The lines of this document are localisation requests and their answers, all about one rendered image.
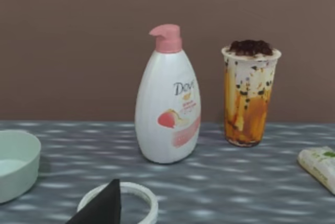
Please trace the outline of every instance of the wall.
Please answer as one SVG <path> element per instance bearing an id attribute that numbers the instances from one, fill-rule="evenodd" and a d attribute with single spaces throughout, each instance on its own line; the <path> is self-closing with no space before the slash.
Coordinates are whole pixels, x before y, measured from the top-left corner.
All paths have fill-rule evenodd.
<path id="1" fill-rule="evenodd" d="M 220 120 L 221 47 L 282 50 L 271 121 L 335 122 L 334 0 L 0 0 L 0 119 L 133 120 L 153 49 L 148 31 L 181 25 L 203 120 Z"/>

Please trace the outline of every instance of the bubble tea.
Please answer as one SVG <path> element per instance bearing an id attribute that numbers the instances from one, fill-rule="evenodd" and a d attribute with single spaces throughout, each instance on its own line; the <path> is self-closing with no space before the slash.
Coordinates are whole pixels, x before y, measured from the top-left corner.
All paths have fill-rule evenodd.
<path id="1" fill-rule="evenodd" d="M 264 41 L 235 41 L 224 47 L 225 137 L 252 147 L 263 137 L 267 108 L 280 51 Z"/>

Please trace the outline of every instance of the bottle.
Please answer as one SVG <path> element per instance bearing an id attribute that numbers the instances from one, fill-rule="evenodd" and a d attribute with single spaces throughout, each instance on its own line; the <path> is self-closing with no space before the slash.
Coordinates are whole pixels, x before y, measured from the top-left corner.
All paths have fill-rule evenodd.
<path id="1" fill-rule="evenodd" d="M 194 150 L 200 128 L 200 93 L 193 67 L 182 49 L 178 25 L 150 31 L 156 49 L 139 87 L 135 130 L 142 154 L 150 161 L 179 161 Z"/>

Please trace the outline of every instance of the pink pump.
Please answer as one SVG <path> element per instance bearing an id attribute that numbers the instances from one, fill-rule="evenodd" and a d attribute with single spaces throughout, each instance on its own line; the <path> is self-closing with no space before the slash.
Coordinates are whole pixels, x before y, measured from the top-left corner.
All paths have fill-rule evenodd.
<path id="1" fill-rule="evenodd" d="M 164 24 L 155 27 L 149 33 L 156 37 L 156 51 L 160 53 L 177 53 L 182 51 L 180 27 L 175 24 Z"/>

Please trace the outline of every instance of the table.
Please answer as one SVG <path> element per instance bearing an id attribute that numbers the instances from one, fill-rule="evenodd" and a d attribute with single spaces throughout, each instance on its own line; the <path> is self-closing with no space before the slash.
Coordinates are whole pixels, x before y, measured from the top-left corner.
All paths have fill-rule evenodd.
<path id="1" fill-rule="evenodd" d="M 202 123 L 194 153 L 173 165 L 145 160 L 129 122 L 0 122 L 42 142 L 36 185 L 0 205 L 1 224 L 60 224 L 85 193 L 114 178 L 149 187 L 159 199 L 158 223 L 334 223 L 335 197 L 301 169 L 298 152 L 335 146 L 332 124 L 268 124 L 254 148 L 227 143 L 217 124 Z M 122 197 L 122 223 L 148 212 Z"/>

